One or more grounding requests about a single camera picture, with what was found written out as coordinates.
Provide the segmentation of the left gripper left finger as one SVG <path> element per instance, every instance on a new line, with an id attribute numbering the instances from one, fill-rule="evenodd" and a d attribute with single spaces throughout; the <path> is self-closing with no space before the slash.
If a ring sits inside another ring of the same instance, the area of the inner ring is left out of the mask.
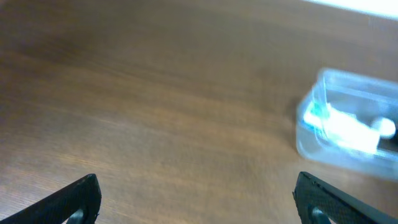
<path id="1" fill-rule="evenodd" d="M 1 220 L 1 224 L 94 224 L 100 206 L 101 190 L 97 176 L 88 174 L 35 204 Z"/>

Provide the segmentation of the white Panadol box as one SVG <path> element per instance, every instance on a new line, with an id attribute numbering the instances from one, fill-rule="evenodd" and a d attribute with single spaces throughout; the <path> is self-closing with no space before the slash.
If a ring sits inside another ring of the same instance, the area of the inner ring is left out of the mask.
<path id="1" fill-rule="evenodd" d="M 302 121 L 317 139 L 343 149 L 375 154 L 381 138 L 378 131 L 360 122 L 355 114 L 340 111 L 329 103 L 311 101 Z"/>

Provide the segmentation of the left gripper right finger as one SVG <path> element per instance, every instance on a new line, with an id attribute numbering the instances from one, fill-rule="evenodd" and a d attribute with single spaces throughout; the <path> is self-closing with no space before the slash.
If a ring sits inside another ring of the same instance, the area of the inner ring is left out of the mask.
<path id="1" fill-rule="evenodd" d="M 300 172 L 293 198 L 302 224 L 397 224 L 393 218 L 308 172 Z"/>

